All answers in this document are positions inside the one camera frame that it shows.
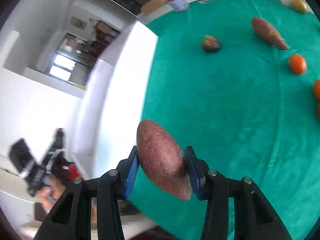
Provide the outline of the person's left hand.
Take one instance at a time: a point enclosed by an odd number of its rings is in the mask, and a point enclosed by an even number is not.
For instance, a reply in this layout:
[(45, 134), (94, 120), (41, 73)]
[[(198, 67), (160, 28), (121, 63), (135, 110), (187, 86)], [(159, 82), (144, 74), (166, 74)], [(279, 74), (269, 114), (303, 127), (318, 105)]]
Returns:
[(50, 178), (51, 185), (44, 186), (37, 192), (37, 200), (46, 213), (49, 213), (56, 201), (61, 197), (66, 187), (55, 176)]

